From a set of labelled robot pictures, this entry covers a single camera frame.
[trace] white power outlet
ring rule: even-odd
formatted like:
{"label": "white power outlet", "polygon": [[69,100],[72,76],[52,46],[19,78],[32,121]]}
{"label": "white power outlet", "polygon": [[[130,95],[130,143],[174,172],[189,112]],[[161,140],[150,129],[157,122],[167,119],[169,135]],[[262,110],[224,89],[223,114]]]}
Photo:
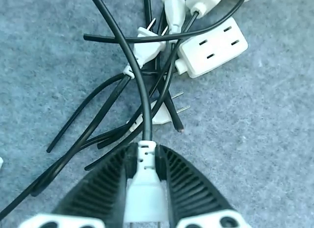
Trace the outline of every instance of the white power outlet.
{"label": "white power outlet", "polygon": [[240,28],[229,18],[217,28],[182,43],[176,68],[179,74],[187,72],[196,78],[239,56],[247,48]]}

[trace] metal prong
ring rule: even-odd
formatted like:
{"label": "metal prong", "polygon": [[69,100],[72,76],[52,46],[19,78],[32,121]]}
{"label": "metal prong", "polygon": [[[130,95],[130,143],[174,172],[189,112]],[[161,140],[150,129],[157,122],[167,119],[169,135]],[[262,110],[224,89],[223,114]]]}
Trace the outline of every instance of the metal prong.
{"label": "metal prong", "polygon": [[166,26],[165,30],[163,30],[161,36],[165,35],[167,31],[168,31],[168,26]]}
{"label": "metal prong", "polygon": [[186,106],[186,107],[183,107],[183,108],[177,110],[177,113],[179,114],[179,113],[181,113],[181,112],[183,112],[183,111],[185,111],[185,110],[187,110],[187,109],[189,109],[189,108],[191,108],[191,105],[188,105],[188,106]]}
{"label": "metal prong", "polygon": [[184,94],[184,92],[181,91],[181,92],[175,94],[174,96],[172,96],[171,99],[175,99],[175,98],[177,98],[177,97],[179,97],[179,96],[181,96],[181,95],[183,95],[183,94]]}
{"label": "metal prong", "polygon": [[156,18],[152,19],[151,23],[149,23],[149,25],[148,25],[148,27],[146,29],[150,30],[155,22],[156,22]]}

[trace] power strip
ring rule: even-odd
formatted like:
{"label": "power strip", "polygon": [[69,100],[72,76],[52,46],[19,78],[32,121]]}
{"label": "power strip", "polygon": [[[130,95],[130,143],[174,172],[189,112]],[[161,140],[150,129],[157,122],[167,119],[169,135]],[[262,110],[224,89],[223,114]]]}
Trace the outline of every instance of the power strip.
{"label": "power strip", "polygon": [[187,72],[191,78],[196,78],[239,56],[247,48],[248,43],[236,21],[229,18],[217,28],[182,43],[176,69],[180,75]]}

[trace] wire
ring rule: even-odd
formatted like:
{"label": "wire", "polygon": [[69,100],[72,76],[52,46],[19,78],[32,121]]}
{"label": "wire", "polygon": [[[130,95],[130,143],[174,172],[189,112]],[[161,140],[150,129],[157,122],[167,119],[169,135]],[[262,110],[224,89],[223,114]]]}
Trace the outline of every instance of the wire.
{"label": "wire", "polygon": [[[171,35],[164,35],[164,36],[150,36],[150,37],[127,37],[126,40],[129,43],[148,43],[148,42],[159,42],[159,41],[168,41],[168,40],[176,40],[176,39],[184,39],[190,38],[192,36],[200,35],[206,33],[217,26],[224,23],[227,19],[229,19],[244,3],[245,0],[239,0],[238,3],[227,13],[223,18],[221,18],[216,23],[212,24],[211,26],[190,32],[183,32],[180,34],[171,34]],[[84,40],[88,41],[96,41],[96,42],[103,42],[103,43],[118,43],[117,39],[111,36],[101,36],[101,35],[92,35],[92,34],[84,34]]]}
{"label": "wire", "polygon": [[[192,24],[194,23],[194,21],[196,20],[198,16],[198,13],[194,13],[193,16],[191,17],[191,19],[188,21],[186,27],[184,28],[184,32],[188,31],[190,29],[190,27],[192,26]],[[165,93],[167,92],[167,90],[169,89],[170,83],[171,83],[171,79],[173,76],[173,69],[174,69],[174,61],[175,61],[175,57],[176,57],[176,53],[177,50],[179,48],[179,46],[181,45],[183,41],[182,40],[178,40],[177,43],[175,44],[175,46],[172,49],[172,52],[168,58],[168,60],[166,61],[166,64],[164,65],[162,71],[160,72],[157,82],[155,83],[155,85],[150,89],[150,93],[153,93],[156,90],[156,87],[158,85],[158,82],[160,81],[161,78],[163,78],[163,74],[168,71],[167,74],[167,78],[166,78],[166,85],[164,87],[163,92],[161,93],[161,95],[159,96],[156,104],[153,107],[152,110],[152,115],[153,117],[155,116],[155,114],[158,112],[159,108],[162,105],[163,99],[165,97]],[[129,134],[125,139],[123,139],[118,145],[116,145],[112,150],[110,150],[108,153],[106,153],[104,156],[102,156],[101,158],[97,159],[96,161],[94,161],[93,163],[87,165],[84,169],[86,171],[89,171],[91,169],[93,169],[98,163],[100,163],[104,158],[106,158],[108,155],[110,155],[111,153],[113,153],[114,151],[116,151],[117,149],[128,145],[143,129],[143,123],[141,123],[131,134]]]}
{"label": "wire", "polygon": [[144,12],[146,26],[153,20],[151,0],[144,0]]}
{"label": "wire", "polygon": [[102,0],[92,0],[100,13],[102,14],[103,18],[106,20],[108,26],[110,27],[112,33],[116,37],[117,41],[119,42],[131,68],[135,75],[135,79],[137,82],[137,87],[139,90],[142,108],[143,108],[143,124],[144,124],[144,130],[143,130],[143,140],[152,140],[152,130],[153,130],[153,124],[152,124],[152,113],[151,113],[151,104],[149,102],[148,92],[140,71],[140,68],[138,66],[138,63],[136,61],[136,58],[128,45],[124,35],[122,34],[120,28],[118,27],[117,23],[113,19],[112,15],[110,14],[109,10],[107,9],[106,5]]}
{"label": "wire", "polygon": [[130,81],[129,76],[124,76],[124,78],[119,82],[114,91],[110,94],[107,101],[104,103],[102,108],[99,110],[95,118],[85,129],[83,134],[76,140],[76,142],[72,145],[69,151],[60,159],[59,163],[50,170],[44,179],[40,180],[33,189],[33,194],[37,195],[41,193],[53,180],[54,178],[61,172],[61,170],[65,167],[65,165],[73,158],[73,156],[80,150],[80,148],[84,145],[86,140],[91,136],[91,134],[95,131],[98,125],[101,123],[104,116],[108,113],[113,103],[117,100],[125,86]]}
{"label": "wire", "polygon": [[75,112],[72,114],[70,119],[65,123],[65,125],[62,127],[62,129],[59,131],[59,133],[56,135],[54,140],[50,143],[50,145],[47,148],[47,152],[50,153],[52,149],[55,147],[55,145],[58,143],[60,138],[63,136],[63,134],[66,132],[66,130],[70,127],[70,125],[73,123],[73,121],[77,118],[77,116],[82,112],[82,110],[86,107],[86,105],[97,95],[99,94],[103,89],[111,85],[112,83],[121,80],[125,75],[124,74],[118,74],[114,77],[109,78],[104,83],[102,83],[100,86],[98,86],[96,89],[93,90],[92,93],[90,93],[86,99],[80,104],[80,106],[75,110]]}
{"label": "wire", "polygon": [[[163,10],[161,12],[160,20],[159,20],[158,31],[157,31],[157,33],[159,35],[161,34],[165,24],[166,24],[166,14],[165,14],[165,10],[163,8]],[[160,56],[158,56],[155,60],[155,70],[158,70],[158,72],[161,71],[160,70]],[[160,82],[157,86],[159,94],[161,94],[161,92],[163,90],[163,86],[165,86],[165,81],[163,78],[161,78]],[[183,126],[182,121],[179,117],[179,114],[177,113],[176,107],[172,101],[171,94],[169,91],[166,92],[166,97],[164,99],[164,103],[168,109],[170,116],[171,116],[173,126],[175,127],[175,129],[178,132],[183,132],[184,126]]]}
{"label": "wire", "polygon": [[[153,117],[158,112],[159,108],[161,107],[161,105],[163,103],[164,98],[166,97],[166,91],[169,88],[171,80],[172,80],[172,77],[173,77],[173,72],[172,72],[173,69],[174,69],[174,62],[171,63],[170,69],[168,71],[168,75],[167,75],[167,78],[166,78],[166,85],[164,86],[163,92],[161,93],[161,95],[159,96],[156,104],[153,107],[153,110],[152,110],[152,116]],[[87,165],[84,169],[86,171],[90,171],[91,169],[93,169],[105,157],[107,157],[108,155],[110,155],[111,153],[116,151],[117,149],[128,145],[136,136],[138,136],[138,134],[141,133],[142,130],[143,130],[143,125],[141,123],[131,134],[129,134],[125,139],[123,139],[117,146],[115,146],[112,150],[110,150],[108,153],[106,153],[101,158],[97,159],[95,162]],[[105,147],[105,146],[108,146],[108,144],[106,142],[102,142],[102,143],[100,143],[100,146],[101,147]]]}

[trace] outlet slot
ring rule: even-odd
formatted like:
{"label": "outlet slot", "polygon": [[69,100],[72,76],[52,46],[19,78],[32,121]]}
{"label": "outlet slot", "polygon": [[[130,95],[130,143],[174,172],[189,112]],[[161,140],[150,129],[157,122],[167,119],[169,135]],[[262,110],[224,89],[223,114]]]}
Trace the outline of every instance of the outlet slot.
{"label": "outlet slot", "polygon": [[209,58],[211,58],[213,56],[215,56],[215,54],[211,54],[211,55],[207,56],[207,59],[209,59]]}
{"label": "outlet slot", "polygon": [[235,42],[232,42],[231,45],[235,45],[236,43],[239,43],[239,40],[236,40]]}
{"label": "outlet slot", "polygon": [[229,31],[231,28],[232,28],[232,26],[230,26],[230,27],[224,29],[224,32]]}
{"label": "outlet slot", "polygon": [[203,40],[200,45],[204,45],[207,42],[207,40]]}

